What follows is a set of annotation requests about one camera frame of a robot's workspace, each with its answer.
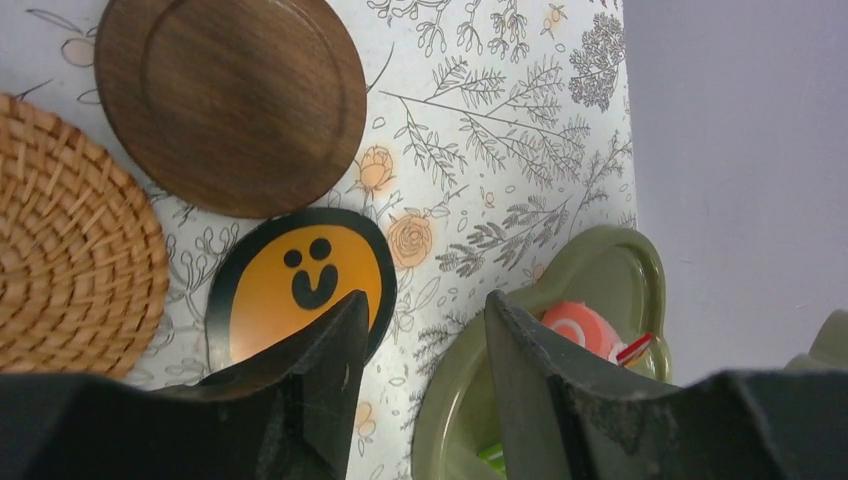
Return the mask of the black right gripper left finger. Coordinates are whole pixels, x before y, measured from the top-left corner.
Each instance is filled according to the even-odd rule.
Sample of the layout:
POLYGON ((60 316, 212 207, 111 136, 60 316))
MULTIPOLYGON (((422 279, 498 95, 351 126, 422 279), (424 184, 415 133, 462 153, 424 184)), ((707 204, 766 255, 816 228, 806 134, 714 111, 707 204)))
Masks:
POLYGON ((194 385, 1 378, 5 479, 342 479, 366 363, 354 291, 305 329, 194 385))

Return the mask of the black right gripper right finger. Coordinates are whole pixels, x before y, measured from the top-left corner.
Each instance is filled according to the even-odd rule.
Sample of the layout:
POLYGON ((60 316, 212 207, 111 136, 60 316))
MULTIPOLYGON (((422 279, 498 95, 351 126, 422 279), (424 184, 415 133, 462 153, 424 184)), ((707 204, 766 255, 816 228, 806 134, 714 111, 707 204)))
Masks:
POLYGON ((511 479, 843 479, 843 369, 725 370, 686 387, 616 366, 499 291, 485 333, 511 479))

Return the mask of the green cake slice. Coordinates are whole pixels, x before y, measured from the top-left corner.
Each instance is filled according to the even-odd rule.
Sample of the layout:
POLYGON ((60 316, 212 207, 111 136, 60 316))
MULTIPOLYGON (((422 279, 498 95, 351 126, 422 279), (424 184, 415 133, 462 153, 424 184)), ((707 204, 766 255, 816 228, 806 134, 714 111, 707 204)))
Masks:
POLYGON ((479 459, 501 477, 506 477, 504 450, 501 443, 483 448, 478 453, 479 459))

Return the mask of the pink cake piece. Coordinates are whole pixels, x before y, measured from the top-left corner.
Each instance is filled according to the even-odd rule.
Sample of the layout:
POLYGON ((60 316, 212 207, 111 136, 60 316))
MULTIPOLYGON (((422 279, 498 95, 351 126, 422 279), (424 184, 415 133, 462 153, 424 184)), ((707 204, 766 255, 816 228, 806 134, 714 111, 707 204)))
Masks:
POLYGON ((625 368, 637 363, 655 340, 648 332, 625 343, 613 326, 585 303, 558 303, 544 312, 541 323, 598 357, 625 368))

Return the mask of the dark brown coaster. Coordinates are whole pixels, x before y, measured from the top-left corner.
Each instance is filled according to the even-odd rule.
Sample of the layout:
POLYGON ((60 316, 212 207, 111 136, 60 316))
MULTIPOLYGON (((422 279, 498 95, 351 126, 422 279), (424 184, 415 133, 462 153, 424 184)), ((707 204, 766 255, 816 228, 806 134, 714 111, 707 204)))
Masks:
POLYGON ((367 113, 357 49, 325 1, 111 1, 95 78, 131 159, 167 192, 231 217, 325 194, 367 113))

